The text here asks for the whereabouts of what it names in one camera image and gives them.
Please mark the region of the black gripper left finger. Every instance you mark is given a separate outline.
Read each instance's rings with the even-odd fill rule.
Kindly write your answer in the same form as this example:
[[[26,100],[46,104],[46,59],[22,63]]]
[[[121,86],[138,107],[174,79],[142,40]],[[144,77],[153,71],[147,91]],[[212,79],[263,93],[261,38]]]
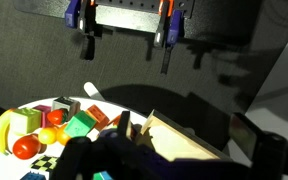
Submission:
[[[87,160],[91,144],[87,137],[70,139],[57,160],[50,180],[93,180]]]

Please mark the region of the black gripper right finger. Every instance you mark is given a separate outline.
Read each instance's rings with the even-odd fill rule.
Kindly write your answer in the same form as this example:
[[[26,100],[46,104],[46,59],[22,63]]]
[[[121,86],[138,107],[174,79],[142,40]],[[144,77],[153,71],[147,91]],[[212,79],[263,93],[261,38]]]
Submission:
[[[229,135],[252,162],[247,180],[281,180],[288,146],[284,137],[262,131],[241,113],[231,115]]]

